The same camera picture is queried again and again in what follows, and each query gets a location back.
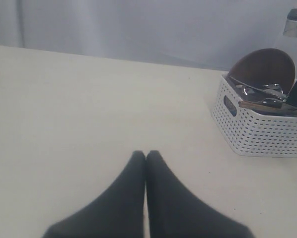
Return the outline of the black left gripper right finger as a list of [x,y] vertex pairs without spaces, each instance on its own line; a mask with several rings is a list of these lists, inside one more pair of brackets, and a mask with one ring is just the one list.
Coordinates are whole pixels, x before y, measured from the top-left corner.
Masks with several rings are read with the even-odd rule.
[[190,192],[158,151],[148,153],[146,169],[152,238],[241,237],[241,224],[219,213]]

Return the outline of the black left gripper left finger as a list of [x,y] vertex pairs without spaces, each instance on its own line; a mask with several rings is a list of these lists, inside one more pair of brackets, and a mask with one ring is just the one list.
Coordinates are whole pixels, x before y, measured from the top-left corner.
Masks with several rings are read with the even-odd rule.
[[142,238],[146,157],[134,151],[114,182],[90,204],[51,225],[46,238]]

